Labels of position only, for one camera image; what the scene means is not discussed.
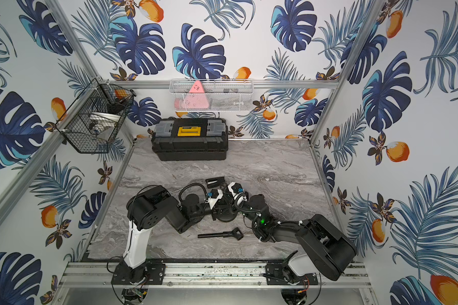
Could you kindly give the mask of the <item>black round stand base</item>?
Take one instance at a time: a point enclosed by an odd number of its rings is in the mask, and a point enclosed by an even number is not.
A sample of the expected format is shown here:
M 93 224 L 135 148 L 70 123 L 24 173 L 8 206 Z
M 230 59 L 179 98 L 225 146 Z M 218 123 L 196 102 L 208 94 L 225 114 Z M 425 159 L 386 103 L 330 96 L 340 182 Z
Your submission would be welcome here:
M 220 222 L 232 222 L 237 217 L 237 212 L 231 208 L 220 209 L 216 212 L 215 217 Z

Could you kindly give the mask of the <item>white mesh wall basket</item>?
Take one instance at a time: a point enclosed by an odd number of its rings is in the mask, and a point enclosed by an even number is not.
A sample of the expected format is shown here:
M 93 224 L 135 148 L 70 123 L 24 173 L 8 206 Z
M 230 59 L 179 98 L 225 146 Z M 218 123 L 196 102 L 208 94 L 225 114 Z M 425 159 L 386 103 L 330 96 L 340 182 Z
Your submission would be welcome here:
M 176 98 L 187 94 L 195 81 L 197 80 L 171 80 L 169 92 L 174 96 L 174 102 Z M 202 81 L 210 102 L 209 109 L 182 112 L 238 112 L 248 111 L 253 107 L 254 83 L 252 80 L 218 79 L 200 81 Z

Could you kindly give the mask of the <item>pink triangular object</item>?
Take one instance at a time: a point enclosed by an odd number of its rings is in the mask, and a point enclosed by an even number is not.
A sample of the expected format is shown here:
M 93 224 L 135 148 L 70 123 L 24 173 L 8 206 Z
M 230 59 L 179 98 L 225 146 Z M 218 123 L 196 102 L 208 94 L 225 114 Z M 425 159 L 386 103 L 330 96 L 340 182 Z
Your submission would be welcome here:
M 183 94 L 182 97 L 176 98 L 174 107 L 178 111 L 199 111 L 209 109 L 210 102 L 203 88 L 202 81 L 195 81 L 187 94 Z

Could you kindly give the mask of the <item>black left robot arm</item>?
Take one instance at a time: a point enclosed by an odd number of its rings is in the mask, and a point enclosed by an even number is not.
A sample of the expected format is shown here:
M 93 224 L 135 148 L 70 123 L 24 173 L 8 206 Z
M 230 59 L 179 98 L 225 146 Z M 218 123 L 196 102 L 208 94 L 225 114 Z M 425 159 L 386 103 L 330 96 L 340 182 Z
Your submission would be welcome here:
M 200 183 L 178 190 L 178 197 L 161 185 L 141 189 L 127 203 L 129 233 L 123 262 L 128 268 L 140 268 L 146 261 L 146 249 L 153 228 L 163 219 L 180 234 L 214 213 L 222 202 L 223 191 L 210 191 Z

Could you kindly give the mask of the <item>aluminium front rail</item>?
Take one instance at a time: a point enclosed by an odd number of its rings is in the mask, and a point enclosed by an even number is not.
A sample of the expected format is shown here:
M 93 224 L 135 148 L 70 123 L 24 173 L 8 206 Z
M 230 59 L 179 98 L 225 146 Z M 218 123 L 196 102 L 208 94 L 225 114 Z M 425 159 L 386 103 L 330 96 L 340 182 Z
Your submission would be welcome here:
M 371 288 L 363 264 L 352 263 L 332 281 L 323 275 L 303 276 L 297 284 L 283 279 L 277 263 L 153 263 L 148 278 L 139 283 L 119 280 L 106 263 L 71 263 L 59 287 L 62 288 Z

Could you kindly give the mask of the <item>black plastic toolbox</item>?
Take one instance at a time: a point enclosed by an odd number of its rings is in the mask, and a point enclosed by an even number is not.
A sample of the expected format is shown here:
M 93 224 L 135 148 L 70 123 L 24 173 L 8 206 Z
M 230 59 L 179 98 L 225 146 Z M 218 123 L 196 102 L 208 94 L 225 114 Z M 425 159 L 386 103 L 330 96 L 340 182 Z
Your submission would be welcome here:
M 228 152 L 228 127 L 220 118 L 163 119 L 151 137 L 162 161 L 221 161 Z

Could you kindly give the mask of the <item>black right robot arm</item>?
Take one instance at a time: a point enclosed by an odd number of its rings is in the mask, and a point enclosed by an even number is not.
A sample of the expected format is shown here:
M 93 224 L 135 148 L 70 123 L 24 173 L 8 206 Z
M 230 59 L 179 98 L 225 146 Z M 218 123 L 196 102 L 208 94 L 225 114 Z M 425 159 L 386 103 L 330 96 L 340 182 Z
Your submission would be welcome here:
M 304 254 L 288 257 L 288 267 L 298 276 L 320 273 L 336 281 L 357 256 L 352 241 L 321 214 L 302 221 L 279 220 L 262 194 L 250 195 L 236 182 L 226 186 L 222 194 L 232 209 L 251 221 L 250 229 L 258 241 L 301 246 Z

